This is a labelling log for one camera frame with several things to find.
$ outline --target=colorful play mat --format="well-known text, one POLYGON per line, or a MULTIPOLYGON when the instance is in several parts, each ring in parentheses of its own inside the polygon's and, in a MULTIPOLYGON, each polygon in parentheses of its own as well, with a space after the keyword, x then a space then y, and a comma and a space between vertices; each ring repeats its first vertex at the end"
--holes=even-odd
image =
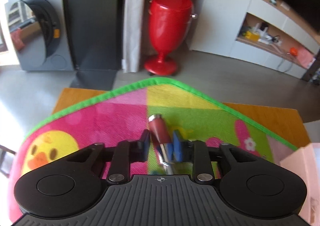
MULTIPOLYGON (((139 139, 148 128, 148 117, 155 113, 163 115, 171 133, 178 129, 185 139, 205 141, 208 146, 231 143, 271 162, 296 150, 257 122, 186 84, 169 78, 146 79, 68 107, 29 133, 10 174, 10 219, 14 222, 21 216, 13 196, 20 176, 96 142, 110 147, 139 139)), ((148 162, 131 165, 132 174, 159 169, 152 146, 148 162)), ((182 167, 181 173, 189 169, 182 167)))

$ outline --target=orange object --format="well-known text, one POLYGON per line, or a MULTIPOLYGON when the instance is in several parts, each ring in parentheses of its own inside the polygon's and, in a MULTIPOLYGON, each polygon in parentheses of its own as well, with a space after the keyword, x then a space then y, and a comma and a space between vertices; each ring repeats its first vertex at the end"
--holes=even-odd
POLYGON ((53 31, 53 37, 55 39, 59 38, 60 37, 60 29, 54 29, 53 31))
POLYGON ((33 159, 28 161, 28 167, 31 170, 34 170, 40 166, 43 166, 45 164, 49 163, 47 160, 47 157, 45 156, 44 152, 38 153, 33 159))
POLYGON ((298 56, 298 50, 296 48, 294 48, 294 47, 292 47, 289 52, 294 57, 298 56))

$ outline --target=green mat border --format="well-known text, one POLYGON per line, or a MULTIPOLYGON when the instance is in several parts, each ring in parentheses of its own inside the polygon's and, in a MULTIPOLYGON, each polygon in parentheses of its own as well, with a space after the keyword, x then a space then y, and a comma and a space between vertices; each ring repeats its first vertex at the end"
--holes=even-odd
POLYGON ((239 119, 242 119, 243 121, 249 123, 250 125, 260 129, 261 131, 263 131, 264 133, 266 133, 267 135, 273 137, 274 139, 280 141, 282 144, 286 145, 287 147, 289 147, 292 150, 297 150, 298 148, 296 146, 294 146, 293 144, 289 143, 288 141, 286 141, 285 139, 283 139, 282 137, 278 136, 276 133, 270 131, 269 129, 267 129, 266 127, 260 125, 259 123, 257 123, 256 121, 253 121, 252 119, 250 119, 249 117, 239 113, 238 111, 216 101, 213 98, 210 98, 209 96, 203 94, 202 92, 180 82, 177 81, 175 79, 170 79, 170 78, 166 78, 166 77, 154 77, 154 78, 149 78, 149 79, 145 79, 145 80, 141 80, 135 83, 132 83, 130 85, 126 85, 124 87, 106 92, 104 94, 101 94, 99 96, 87 99, 85 101, 79 102, 73 106, 70 106, 66 109, 63 109, 53 115, 51 115, 50 117, 44 119, 42 122, 40 122, 38 125, 36 125, 26 136, 25 139, 27 139, 32 133, 34 133, 36 130, 38 130, 39 128, 47 125, 48 123, 57 120, 63 116, 66 116, 70 113, 76 112, 82 108, 85 107, 89 107, 92 106, 96 103, 102 102, 104 100, 125 94, 127 92, 131 92, 131 91, 135 91, 138 89, 142 89, 142 88, 146 88, 148 86, 152 86, 152 85, 162 85, 162 84, 169 84, 169 85, 173 85, 175 87, 178 87, 180 89, 183 89, 187 92, 192 93, 193 95, 196 95, 204 100, 209 101, 210 103, 215 104, 216 106, 220 107, 221 109, 233 114, 234 116, 238 117, 239 119))

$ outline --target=metal screw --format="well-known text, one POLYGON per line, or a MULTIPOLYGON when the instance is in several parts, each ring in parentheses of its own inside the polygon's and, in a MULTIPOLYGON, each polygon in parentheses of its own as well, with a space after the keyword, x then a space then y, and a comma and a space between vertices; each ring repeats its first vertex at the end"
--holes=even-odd
POLYGON ((162 115, 161 115, 161 114, 151 115, 151 116, 148 118, 148 120, 149 120, 149 122, 151 122, 152 120, 157 119, 157 118, 162 118, 162 115))
POLYGON ((124 179, 124 176, 119 173, 115 173, 109 176, 109 180, 113 182, 120 182, 124 179))
POLYGON ((199 181, 207 182, 207 181, 212 180, 213 177, 212 177, 211 174, 201 173, 201 174, 198 174, 197 178, 198 178, 199 181))

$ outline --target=pink box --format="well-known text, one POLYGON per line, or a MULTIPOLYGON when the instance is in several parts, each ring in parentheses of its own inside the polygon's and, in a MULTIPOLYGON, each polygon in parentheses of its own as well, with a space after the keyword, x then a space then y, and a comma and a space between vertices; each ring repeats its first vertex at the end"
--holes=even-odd
POLYGON ((307 198, 299 213, 312 226, 320 225, 320 143, 311 143, 286 157, 280 165, 300 176, 307 186, 307 198))
POLYGON ((305 47, 300 47, 298 49, 297 59, 303 67, 307 68, 309 63, 313 60, 313 54, 305 47))

